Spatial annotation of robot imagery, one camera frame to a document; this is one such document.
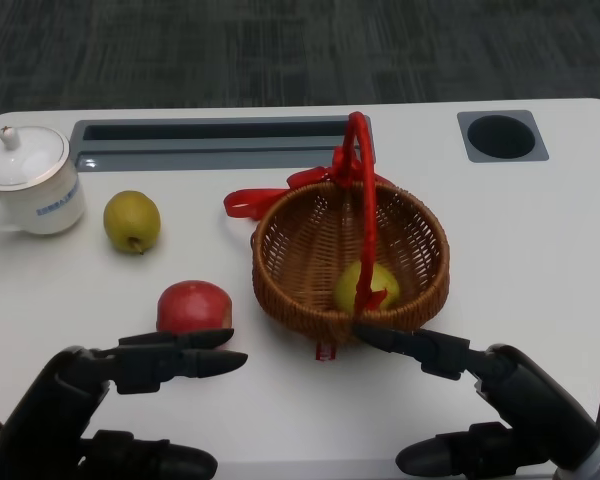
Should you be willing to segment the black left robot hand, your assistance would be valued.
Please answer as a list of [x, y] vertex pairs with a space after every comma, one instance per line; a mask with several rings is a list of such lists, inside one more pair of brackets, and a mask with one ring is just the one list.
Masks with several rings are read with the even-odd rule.
[[114, 348], [66, 348], [41, 370], [0, 423], [0, 479], [211, 479], [217, 460], [169, 440], [128, 431], [84, 438], [110, 388], [148, 394], [176, 378], [209, 378], [242, 367], [245, 353], [224, 349], [233, 329], [122, 338]]

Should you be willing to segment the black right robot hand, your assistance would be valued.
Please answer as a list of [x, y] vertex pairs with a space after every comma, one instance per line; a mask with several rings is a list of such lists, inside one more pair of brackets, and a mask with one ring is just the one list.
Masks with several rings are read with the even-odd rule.
[[405, 474], [489, 479], [550, 461], [557, 479], [600, 479], [600, 417], [592, 419], [516, 348], [473, 350], [466, 339], [429, 330], [405, 333], [357, 324], [353, 331], [377, 349], [414, 358], [425, 373], [451, 380], [471, 373], [477, 393], [500, 416], [403, 449], [396, 464]]

